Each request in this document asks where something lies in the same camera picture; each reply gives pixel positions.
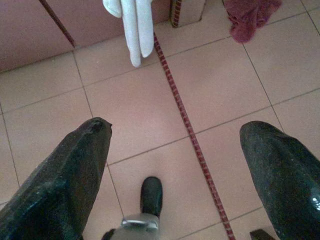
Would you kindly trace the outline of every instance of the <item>pink towel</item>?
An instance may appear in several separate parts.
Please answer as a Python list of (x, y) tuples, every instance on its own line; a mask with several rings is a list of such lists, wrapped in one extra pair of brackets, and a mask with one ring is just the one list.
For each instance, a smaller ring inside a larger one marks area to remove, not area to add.
[(281, 0), (227, 0), (224, 7), (232, 22), (230, 33), (238, 43), (248, 42), (281, 6)]

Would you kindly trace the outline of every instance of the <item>white towel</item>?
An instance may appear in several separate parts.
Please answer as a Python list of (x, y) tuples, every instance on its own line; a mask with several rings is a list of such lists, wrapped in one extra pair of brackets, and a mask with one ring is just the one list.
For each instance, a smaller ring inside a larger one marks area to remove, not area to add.
[(148, 57), (154, 48), (152, 0), (102, 0), (105, 9), (122, 17), (126, 44), (134, 67), (141, 65), (141, 54)]

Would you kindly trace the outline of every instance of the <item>floor tile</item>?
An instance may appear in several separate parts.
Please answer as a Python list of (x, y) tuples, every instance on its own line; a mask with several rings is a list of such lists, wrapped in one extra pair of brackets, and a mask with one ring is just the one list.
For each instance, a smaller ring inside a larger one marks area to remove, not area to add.
[(99, 193), (82, 234), (84, 240), (100, 240), (110, 229), (120, 226), (123, 218), (108, 168), (104, 169)]
[(279, 128), (271, 107), (197, 134), (204, 158), (229, 219), (262, 206), (243, 155), (239, 131), (250, 121)]
[(197, 231), (181, 240), (227, 240), (226, 230), (222, 223)]
[(196, 132), (270, 105), (243, 46), (231, 38), (167, 61)]
[(306, 10), (300, 0), (282, 0), (281, 7), (271, 15), (268, 22), (273, 23), (275, 21), (303, 13), (305, 11)]
[(144, 179), (162, 181), (161, 239), (177, 239), (220, 222), (188, 138), (110, 166), (125, 216), (140, 212)]
[(3, 112), (82, 86), (71, 52), (0, 73)]
[(312, 10), (309, 12), (312, 21), (314, 22), (316, 28), (320, 32), (320, 8), (317, 8), (315, 10)]
[[(85, 86), (135, 69), (130, 61), (124, 35), (80, 48), (74, 54)], [(153, 50), (149, 57), (141, 61), (145, 66), (159, 59)]]
[(160, 63), (85, 89), (93, 115), (113, 124), (108, 164), (188, 135)]
[(262, 207), (230, 222), (236, 240), (249, 240), (250, 232), (264, 230), (275, 240), (280, 240), (272, 227), (265, 209)]
[(320, 41), (309, 16), (265, 26), (245, 45), (273, 104), (320, 87)]
[(320, 159), (320, 90), (274, 106), (285, 133), (297, 138)]
[(154, 27), (165, 56), (230, 36), (231, 22), (221, 0), (207, 0), (199, 22), (173, 28), (171, 22)]
[(301, 0), (307, 10), (320, 7), (319, 0)]
[(82, 88), (5, 113), (19, 182), (22, 183), (69, 132), (90, 118)]
[(3, 116), (0, 115), (0, 204), (7, 202), (18, 190), (18, 181), (12, 160)]

